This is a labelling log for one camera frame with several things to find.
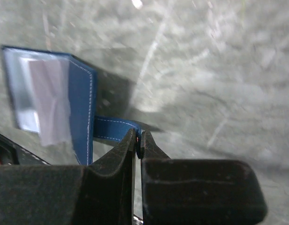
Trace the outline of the blue leather card holder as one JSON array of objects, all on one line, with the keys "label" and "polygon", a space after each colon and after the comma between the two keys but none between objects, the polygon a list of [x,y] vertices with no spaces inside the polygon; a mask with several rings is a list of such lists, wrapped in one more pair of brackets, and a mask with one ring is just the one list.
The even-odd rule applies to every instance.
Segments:
[{"label": "blue leather card holder", "polygon": [[96,114],[97,72],[65,52],[2,45],[2,64],[15,126],[36,133],[43,146],[71,142],[81,165],[93,161],[93,139],[120,142],[130,120]]}]

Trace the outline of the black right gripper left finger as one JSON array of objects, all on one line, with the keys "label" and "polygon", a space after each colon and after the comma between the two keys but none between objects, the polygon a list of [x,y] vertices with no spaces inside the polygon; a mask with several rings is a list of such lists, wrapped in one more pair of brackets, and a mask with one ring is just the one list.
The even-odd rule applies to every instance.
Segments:
[{"label": "black right gripper left finger", "polygon": [[88,166],[0,165],[0,225],[130,225],[136,135]]}]

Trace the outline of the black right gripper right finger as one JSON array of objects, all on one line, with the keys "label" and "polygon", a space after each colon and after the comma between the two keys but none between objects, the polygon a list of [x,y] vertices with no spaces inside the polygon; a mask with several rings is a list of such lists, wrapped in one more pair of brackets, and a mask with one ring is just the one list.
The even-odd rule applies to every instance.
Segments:
[{"label": "black right gripper right finger", "polygon": [[146,225],[256,225],[267,204],[254,170],[230,159],[172,159],[141,135]]}]

